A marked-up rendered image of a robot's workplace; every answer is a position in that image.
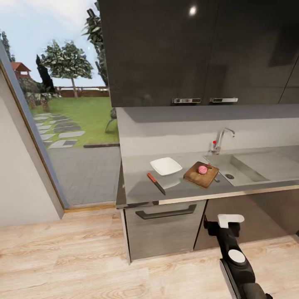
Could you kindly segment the vidalia onion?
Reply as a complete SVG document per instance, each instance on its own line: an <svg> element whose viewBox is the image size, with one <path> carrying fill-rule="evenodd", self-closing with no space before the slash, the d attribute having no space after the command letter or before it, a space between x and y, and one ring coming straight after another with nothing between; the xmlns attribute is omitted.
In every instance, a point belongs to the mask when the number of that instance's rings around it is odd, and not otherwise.
<svg viewBox="0 0 299 299"><path fill-rule="evenodd" d="M201 174L205 174L206 171L207 171L207 169L206 169L205 166L200 166L199 169L198 169L198 171L199 171L199 173L201 173Z"/></svg>

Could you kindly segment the parer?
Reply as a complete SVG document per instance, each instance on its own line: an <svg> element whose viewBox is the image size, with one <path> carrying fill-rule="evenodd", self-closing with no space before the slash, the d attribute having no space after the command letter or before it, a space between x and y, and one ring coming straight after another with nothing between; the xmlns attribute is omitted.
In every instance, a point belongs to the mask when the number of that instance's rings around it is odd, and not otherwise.
<svg viewBox="0 0 299 299"><path fill-rule="evenodd" d="M157 180L150 173L148 173L147 175L158 186L158 188L161 189L163 191L163 193L165 194L165 190L160 186L160 184L157 182Z"/></svg>

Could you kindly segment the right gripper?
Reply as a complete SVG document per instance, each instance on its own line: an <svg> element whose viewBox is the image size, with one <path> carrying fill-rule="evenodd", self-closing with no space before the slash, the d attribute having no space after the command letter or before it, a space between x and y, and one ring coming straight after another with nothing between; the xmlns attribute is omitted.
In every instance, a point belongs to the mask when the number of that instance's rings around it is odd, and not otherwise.
<svg viewBox="0 0 299 299"><path fill-rule="evenodd" d="M214 235L219 240L223 236L229 236L236 240L239 237L240 224L236 222L228 222L228 228L220 228L218 222L207 222L204 217L203 225L207 229L209 235ZM206 223L207 222L207 223Z"/></svg>

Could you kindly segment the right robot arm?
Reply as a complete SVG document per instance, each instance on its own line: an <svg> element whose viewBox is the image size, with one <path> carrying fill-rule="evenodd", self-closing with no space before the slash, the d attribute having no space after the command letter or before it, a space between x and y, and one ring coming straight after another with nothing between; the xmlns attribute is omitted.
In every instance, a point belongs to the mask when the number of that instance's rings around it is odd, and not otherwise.
<svg viewBox="0 0 299 299"><path fill-rule="evenodd" d="M209 235L216 236L219 242L223 255L219 265L232 299L273 299L255 283L252 266L237 244L239 223L244 221L244 216L218 214L218 222L207 222L206 217L204 218L204 227L208 227Z"/></svg>

